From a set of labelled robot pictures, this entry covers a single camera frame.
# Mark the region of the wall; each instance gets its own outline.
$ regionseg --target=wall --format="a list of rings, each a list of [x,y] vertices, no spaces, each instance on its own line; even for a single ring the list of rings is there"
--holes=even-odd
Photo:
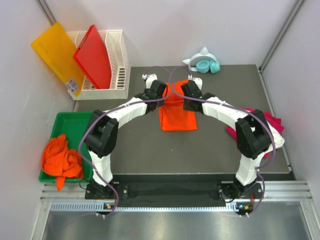
[[[42,192],[42,151],[56,114],[73,100],[30,43],[50,27],[35,0],[2,2],[0,14],[0,233],[29,237]]]
[[[304,4],[264,72],[295,173],[320,211],[320,2]]]
[[[222,64],[258,64],[292,0],[47,0],[67,31],[124,30],[133,67],[181,65],[203,47]]]

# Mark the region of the crumpled orange cloth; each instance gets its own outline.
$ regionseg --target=crumpled orange cloth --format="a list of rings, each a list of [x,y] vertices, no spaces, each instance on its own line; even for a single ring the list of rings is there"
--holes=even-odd
[[[42,155],[42,170],[56,176],[55,184],[60,191],[66,178],[84,178],[82,158],[75,149],[68,148],[65,134],[51,138]]]
[[[174,89],[179,94],[183,95],[184,92],[181,89],[181,85],[187,82],[188,79],[176,82]],[[164,91],[164,97],[171,93],[169,83],[166,85],[167,91]],[[175,93],[164,100],[164,105],[159,107],[159,119],[162,131],[193,131],[198,129],[196,113],[193,111],[184,110],[183,104],[183,97],[178,96]]]

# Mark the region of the sticker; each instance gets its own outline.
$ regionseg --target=sticker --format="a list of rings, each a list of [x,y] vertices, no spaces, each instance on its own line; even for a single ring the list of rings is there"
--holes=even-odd
[[[65,85],[70,89],[70,91],[74,94],[76,91],[78,91],[79,84],[76,82],[76,80],[71,77],[69,81],[65,83]]]

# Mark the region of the red folder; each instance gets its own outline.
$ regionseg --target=red folder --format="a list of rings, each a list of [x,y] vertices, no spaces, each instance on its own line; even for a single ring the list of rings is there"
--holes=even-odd
[[[84,35],[73,59],[96,89],[109,89],[112,71],[108,51],[95,25]]]

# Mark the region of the orange towel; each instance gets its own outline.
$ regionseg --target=orange towel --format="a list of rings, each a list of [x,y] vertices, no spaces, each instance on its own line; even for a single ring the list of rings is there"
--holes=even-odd
[[[175,90],[179,94],[184,94],[181,85],[188,82],[188,79],[175,83]],[[171,93],[169,83],[164,97]],[[181,96],[172,94],[164,100],[164,105],[159,108],[160,126],[164,132],[172,131],[192,131],[197,130],[196,113],[183,109],[184,99]]]
[[[56,188],[60,191],[66,178],[84,178],[82,159],[74,149],[68,149],[66,135],[51,138],[42,155],[42,170],[56,176]]]

